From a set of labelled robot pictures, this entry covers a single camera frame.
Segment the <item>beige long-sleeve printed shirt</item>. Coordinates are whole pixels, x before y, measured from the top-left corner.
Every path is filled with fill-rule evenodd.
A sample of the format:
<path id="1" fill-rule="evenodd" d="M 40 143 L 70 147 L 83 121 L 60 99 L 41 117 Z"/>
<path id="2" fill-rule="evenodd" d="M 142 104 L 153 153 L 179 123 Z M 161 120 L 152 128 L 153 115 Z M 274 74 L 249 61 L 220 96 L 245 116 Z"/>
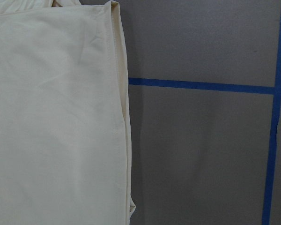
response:
<path id="1" fill-rule="evenodd" d="M 127 225 L 120 5 L 0 0 L 0 225 Z"/>

